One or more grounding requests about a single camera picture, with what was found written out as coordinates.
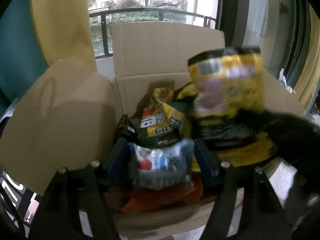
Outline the orange snack bag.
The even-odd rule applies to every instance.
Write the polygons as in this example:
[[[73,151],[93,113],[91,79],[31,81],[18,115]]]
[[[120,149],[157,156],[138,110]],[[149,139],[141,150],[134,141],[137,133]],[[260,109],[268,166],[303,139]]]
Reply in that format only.
[[[113,212],[144,213],[194,204],[201,200],[202,194],[202,180],[194,173],[188,183],[175,184],[161,190],[113,187],[104,196]]]

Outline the grey white label snack bag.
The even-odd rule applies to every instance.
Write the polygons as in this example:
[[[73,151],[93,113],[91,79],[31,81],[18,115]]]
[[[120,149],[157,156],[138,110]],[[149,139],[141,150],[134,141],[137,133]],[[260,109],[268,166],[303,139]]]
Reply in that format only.
[[[183,139],[165,148],[129,144],[133,157],[132,176],[138,187],[161,190],[191,180],[195,144]]]

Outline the blue cartoon snack bag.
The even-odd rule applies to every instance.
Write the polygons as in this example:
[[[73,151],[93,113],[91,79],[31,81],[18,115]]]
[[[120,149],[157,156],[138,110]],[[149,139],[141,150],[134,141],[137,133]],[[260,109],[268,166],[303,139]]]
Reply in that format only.
[[[165,102],[159,98],[151,98],[150,103],[143,109],[137,132],[138,145],[164,148],[182,140],[181,129],[187,108],[185,102]]]

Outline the yellow black pink snack bag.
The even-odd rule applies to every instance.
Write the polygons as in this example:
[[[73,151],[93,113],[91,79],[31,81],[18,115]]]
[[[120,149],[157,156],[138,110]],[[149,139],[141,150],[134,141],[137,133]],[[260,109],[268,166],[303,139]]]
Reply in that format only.
[[[235,167],[271,157],[273,142],[254,118],[264,100],[263,59],[258,47],[227,47],[188,60],[195,86],[192,135]]]

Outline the small yellow noodle snack bag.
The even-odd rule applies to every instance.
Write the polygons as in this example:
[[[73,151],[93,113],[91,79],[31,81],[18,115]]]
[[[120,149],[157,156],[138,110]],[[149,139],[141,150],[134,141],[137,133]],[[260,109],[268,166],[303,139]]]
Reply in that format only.
[[[174,93],[172,87],[155,88],[152,97],[163,102],[170,102],[174,97]]]

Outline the black gold snack bag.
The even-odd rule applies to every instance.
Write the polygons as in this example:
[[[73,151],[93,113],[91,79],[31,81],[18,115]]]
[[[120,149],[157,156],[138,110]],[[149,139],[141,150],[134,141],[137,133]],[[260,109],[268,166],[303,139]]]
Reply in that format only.
[[[137,132],[127,114],[120,118],[116,127],[115,142],[120,138],[125,138],[129,142],[134,142],[137,138]]]

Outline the yellow curtain right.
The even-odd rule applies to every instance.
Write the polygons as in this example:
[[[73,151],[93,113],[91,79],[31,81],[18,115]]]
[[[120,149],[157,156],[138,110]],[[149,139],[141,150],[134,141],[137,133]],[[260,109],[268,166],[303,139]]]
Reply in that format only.
[[[311,20],[309,50],[302,73],[294,87],[297,100],[306,111],[313,104],[319,84],[319,18],[311,5],[309,9]]]

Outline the yellow curtain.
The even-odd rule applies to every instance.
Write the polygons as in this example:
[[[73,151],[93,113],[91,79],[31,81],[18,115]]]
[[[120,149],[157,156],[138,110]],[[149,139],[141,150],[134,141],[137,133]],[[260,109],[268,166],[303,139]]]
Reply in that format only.
[[[87,0],[30,0],[30,9],[35,33],[49,66],[57,60],[96,66]]]
[[[311,5],[309,9],[311,20],[309,50],[302,73],[294,87],[297,100],[306,111],[313,104],[319,84],[319,18]]]

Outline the open cardboard box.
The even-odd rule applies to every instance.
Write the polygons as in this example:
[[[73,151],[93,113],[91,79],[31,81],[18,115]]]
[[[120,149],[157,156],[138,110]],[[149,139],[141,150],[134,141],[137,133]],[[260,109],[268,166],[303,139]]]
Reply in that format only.
[[[116,25],[114,44],[114,81],[59,60],[18,104],[1,139],[1,166],[29,189],[43,193],[60,166],[101,157],[122,114],[135,113],[153,85],[187,83],[187,59],[225,41],[218,30],[142,22]]]

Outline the tablet showing clock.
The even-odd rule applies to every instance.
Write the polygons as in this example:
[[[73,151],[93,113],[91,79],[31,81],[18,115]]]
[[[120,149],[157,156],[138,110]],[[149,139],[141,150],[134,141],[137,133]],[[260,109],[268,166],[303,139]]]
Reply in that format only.
[[[30,225],[42,201],[42,196],[18,183],[2,170],[1,187],[19,212],[24,224]]]

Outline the teal curtain left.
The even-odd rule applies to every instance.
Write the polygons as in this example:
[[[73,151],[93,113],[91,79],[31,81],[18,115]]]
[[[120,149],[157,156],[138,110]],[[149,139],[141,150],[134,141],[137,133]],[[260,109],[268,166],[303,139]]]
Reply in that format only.
[[[47,70],[30,0],[12,0],[1,18],[1,113]]]

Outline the black balcony railing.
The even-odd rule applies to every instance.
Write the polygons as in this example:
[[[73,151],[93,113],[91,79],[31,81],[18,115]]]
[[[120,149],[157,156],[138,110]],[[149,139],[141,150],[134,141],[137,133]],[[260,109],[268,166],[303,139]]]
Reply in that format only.
[[[217,19],[212,16],[169,8],[126,8],[97,9],[89,11],[89,25],[94,55],[97,59],[113,56],[112,27],[118,23],[169,22],[216,27]]]

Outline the yellow curtain left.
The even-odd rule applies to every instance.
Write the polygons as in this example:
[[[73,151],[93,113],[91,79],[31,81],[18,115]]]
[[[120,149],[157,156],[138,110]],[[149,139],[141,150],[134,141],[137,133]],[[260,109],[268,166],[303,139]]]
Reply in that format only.
[[[87,0],[30,0],[30,9],[35,33],[49,66],[57,60],[96,66]]]

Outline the black window frame post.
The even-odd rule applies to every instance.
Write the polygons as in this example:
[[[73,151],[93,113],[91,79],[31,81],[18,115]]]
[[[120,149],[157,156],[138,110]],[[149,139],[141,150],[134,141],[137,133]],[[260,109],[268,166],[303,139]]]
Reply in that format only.
[[[218,29],[226,47],[242,47],[249,14],[249,0],[219,0]]]

